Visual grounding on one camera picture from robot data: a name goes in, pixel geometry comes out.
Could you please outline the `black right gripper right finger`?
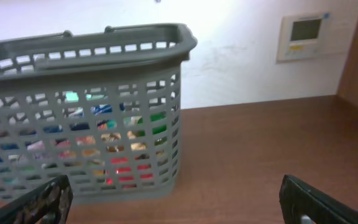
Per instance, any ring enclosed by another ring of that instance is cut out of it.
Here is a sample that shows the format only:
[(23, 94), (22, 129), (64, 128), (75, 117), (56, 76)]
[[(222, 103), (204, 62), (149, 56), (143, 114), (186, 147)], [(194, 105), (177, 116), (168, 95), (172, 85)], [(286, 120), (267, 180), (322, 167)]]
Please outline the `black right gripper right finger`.
[(285, 224), (358, 224), (358, 211), (294, 175), (284, 175), (279, 202)]

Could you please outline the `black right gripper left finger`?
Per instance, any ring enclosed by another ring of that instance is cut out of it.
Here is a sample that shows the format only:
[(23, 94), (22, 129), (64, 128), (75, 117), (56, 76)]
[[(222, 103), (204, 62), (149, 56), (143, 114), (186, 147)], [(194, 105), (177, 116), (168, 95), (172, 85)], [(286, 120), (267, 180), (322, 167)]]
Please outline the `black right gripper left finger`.
[(0, 224), (65, 224), (73, 201), (67, 175), (48, 181), (0, 208)]

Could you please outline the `Kleenex tissue multipack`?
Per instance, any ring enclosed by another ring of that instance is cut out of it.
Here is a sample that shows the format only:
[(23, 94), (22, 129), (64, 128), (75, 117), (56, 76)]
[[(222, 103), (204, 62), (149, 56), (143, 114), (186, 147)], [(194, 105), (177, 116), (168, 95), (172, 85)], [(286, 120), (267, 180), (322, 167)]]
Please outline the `Kleenex tissue multipack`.
[[(41, 165), (63, 161), (87, 163), (99, 159), (112, 166), (117, 157), (133, 159), (123, 125), (124, 105), (107, 100), (41, 102), (0, 98), (0, 170), (11, 172), (14, 166)], [(102, 133), (120, 133), (123, 152), (106, 152)], [(94, 136), (96, 145), (78, 146), (76, 138)]]

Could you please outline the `grey plastic mesh basket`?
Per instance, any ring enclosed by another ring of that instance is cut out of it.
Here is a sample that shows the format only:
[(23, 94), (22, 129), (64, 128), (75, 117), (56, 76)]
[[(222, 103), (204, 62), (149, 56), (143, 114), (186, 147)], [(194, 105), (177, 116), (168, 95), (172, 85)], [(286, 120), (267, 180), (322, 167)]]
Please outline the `grey plastic mesh basket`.
[(67, 175), (75, 202), (137, 200), (168, 195), (174, 188), (181, 154), (181, 64), (197, 41), (184, 24), (107, 27), (102, 33), (69, 31), (0, 41), (0, 98), (65, 101), (65, 92), (106, 95), (124, 105), (123, 125), (132, 151), (129, 165), (150, 164), (153, 181), (134, 189), (107, 185), (104, 161), (63, 161), (0, 170), (0, 200), (11, 201), (41, 184)]

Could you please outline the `teal tissue pocket pack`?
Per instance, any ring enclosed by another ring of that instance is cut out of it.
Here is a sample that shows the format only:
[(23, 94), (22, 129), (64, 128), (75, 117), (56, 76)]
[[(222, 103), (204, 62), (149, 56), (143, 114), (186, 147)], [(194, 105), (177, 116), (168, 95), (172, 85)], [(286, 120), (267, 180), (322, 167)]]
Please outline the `teal tissue pocket pack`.
[[(91, 94), (86, 94), (86, 99), (88, 101), (91, 100), (100, 100), (100, 99), (105, 99), (107, 98), (106, 95), (91, 95)], [(65, 92), (65, 101), (66, 102), (77, 102), (79, 100), (78, 94), (73, 92), (73, 91), (67, 91)]]

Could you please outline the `spaghetti pasta package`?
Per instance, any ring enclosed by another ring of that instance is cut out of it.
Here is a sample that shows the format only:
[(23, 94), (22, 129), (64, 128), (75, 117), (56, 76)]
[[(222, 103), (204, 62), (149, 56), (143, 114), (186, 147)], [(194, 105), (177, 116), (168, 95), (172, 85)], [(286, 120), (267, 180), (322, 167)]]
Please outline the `spaghetti pasta package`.
[(129, 160), (126, 157), (117, 157), (110, 160), (110, 164), (113, 165), (112, 170), (104, 170), (105, 183), (107, 185), (118, 185), (121, 189), (134, 189), (139, 184), (135, 181), (151, 180), (153, 181), (154, 175), (151, 171), (150, 164), (135, 165), (132, 167), (129, 165)]

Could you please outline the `beige snack bag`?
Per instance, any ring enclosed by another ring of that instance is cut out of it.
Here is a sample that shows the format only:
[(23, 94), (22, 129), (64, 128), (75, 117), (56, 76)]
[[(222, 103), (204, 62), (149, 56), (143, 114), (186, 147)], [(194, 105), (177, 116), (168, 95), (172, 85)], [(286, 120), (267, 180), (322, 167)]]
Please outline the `beige snack bag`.
[[(122, 140), (120, 133), (102, 133), (100, 135), (101, 142), (106, 144), (106, 152), (123, 152), (125, 146), (119, 144)], [(76, 144), (78, 146), (96, 145), (96, 138), (94, 136), (82, 136), (76, 138)], [(143, 151), (147, 149), (147, 145), (144, 142), (130, 143), (131, 151)]]

